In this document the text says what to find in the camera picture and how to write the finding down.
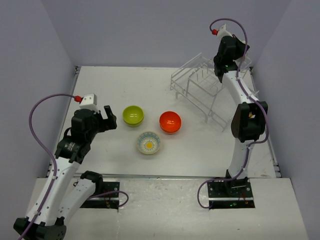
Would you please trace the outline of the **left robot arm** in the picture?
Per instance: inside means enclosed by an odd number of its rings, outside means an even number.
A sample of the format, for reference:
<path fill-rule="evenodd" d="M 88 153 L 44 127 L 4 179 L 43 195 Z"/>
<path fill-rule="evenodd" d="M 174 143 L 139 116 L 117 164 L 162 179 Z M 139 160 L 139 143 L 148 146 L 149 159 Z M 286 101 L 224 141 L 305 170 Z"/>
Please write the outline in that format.
<path fill-rule="evenodd" d="M 71 126 L 57 144 L 52 169 L 42 192 L 25 217 L 15 220 L 14 230 L 25 240 L 62 240 L 67 223 L 90 197 L 103 193 L 101 174 L 86 171 L 75 187 L 64 198 L 67 188 L 91 149 L 98 133 L 117 128 L 117 118 L 110 106 L 104 106 L 107 118 L 100 111 L 81 107 L 74 112 Z"/>

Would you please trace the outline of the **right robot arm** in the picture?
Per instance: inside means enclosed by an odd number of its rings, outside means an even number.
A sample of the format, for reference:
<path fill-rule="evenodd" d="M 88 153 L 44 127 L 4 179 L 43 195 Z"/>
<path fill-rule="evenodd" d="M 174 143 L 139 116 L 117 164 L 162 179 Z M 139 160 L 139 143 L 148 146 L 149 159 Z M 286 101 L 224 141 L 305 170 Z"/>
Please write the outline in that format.
<path fill-rule="evenodd" d="M 213 58 L 214 73 L 236 104 L 230 126 L 235 145 L 225 178 L 216 179 L 209 186 L 217 195 L 225 194 L 230 197 L 247 187 L 252 149 L 265 132 L 265 117 L 268 112 L 268 104 L 259 101 L 240 76 L 236 60 L 245 55 L 246 47 L 235 35 L 225 35 L 220 38 L 218 52 Z"/>

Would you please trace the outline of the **tan bowl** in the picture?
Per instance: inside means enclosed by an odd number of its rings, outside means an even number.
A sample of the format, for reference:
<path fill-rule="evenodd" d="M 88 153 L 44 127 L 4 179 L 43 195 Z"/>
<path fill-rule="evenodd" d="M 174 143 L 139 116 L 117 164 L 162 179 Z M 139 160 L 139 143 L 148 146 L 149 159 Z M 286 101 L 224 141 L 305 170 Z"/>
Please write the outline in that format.
<path fill-rule="evenodd" d="M 242 61 L 242 59 L 243 59 L 243 57 L 240 57 L 235 60 L 235 63 L 237 64 L 237 66 L 240 66 L 241 71 L 247 69 L 252 63 L 252 60 L 248 56 L 248 52 L 245 54 L 245 59 L 243 61 Z"/>
<path fill-rule="evenodd" d="M 144 155 L 157 153 L 162 146 L 162 141 L 158 134 L 153 131 L 141 133 L 136 140 L 137 149 Z"/>

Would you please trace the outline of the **lime green bowl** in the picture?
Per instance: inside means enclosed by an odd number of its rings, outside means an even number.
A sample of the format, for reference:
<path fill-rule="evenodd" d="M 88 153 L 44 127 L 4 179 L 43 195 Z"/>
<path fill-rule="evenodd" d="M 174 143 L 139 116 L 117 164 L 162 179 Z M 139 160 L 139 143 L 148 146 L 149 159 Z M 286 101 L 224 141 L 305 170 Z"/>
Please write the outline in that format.
<path fill-rule="evenodd" d="M 140 122 L 138 122 L 138 123 L 131 123 L 131 122 L 126 122 L 126 121 L 125 121 L 125 124 L 126 124 L 128 127 L 131 127 L 131 128 L 139 127 L 142 123 L 143 123 L 143 121 L 140 121 Z"/>

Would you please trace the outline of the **olive green bowl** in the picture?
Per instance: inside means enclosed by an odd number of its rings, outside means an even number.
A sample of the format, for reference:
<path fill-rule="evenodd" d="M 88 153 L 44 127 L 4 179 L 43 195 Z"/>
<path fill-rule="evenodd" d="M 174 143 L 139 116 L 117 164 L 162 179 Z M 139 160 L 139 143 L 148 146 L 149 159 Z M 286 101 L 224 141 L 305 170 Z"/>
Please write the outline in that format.
<path fill-rule="evenodd" d="M 127 123 L 139 123 L 144 120 L 144 111 L 137 105 L 126 107 L 122 112 L 122 119 Z"/>

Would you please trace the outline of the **orange bowl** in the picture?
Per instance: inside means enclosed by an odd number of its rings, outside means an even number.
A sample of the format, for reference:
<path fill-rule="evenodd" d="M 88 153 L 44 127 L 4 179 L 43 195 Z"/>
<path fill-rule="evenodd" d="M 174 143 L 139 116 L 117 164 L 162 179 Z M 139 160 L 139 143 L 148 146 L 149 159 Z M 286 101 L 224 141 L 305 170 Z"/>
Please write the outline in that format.
<path fill-rule="evenodd" d="M 166 131 L 165 129 L 161 129 L 161 130 L 166 135 L 174 135 L 174 134 L 177 134 L 179 132 L 179 129 L 176 130 L 176 131 Z"/>
<path fill-rule="evenodd" d="M 159 117 L 159 126 L 168 132 L 180 130 L 182 126 L 181 117 L 174 111 L 166 111 Z"/>

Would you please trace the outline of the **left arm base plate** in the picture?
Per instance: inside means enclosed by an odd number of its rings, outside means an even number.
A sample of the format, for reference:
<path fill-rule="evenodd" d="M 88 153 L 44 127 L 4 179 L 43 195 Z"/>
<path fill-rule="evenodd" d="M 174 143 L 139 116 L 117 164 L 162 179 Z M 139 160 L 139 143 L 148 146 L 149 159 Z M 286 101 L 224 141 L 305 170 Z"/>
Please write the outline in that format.
<path fill-rule="evenodd" d="M 104 181 L 102 190 L 98 194 L 118 191 L 120 189 L 119 181 Z M 114 209 L 118 210 L 120 205 L 119 193 L 112 193 L 98 198 L 86 200 L 82 205 L 82 209 Z"/>

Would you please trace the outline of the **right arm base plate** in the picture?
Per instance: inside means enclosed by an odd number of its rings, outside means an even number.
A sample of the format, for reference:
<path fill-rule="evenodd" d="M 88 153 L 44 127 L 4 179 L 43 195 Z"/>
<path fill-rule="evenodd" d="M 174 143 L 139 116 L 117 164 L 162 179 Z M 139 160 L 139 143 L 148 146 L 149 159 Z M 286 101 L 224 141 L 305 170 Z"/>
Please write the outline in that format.
<path fill-rule="evenodd" d="M 212 181 L 207 183 L 210 209 L 253 209 L 254 196 L 250 180 Z"/>

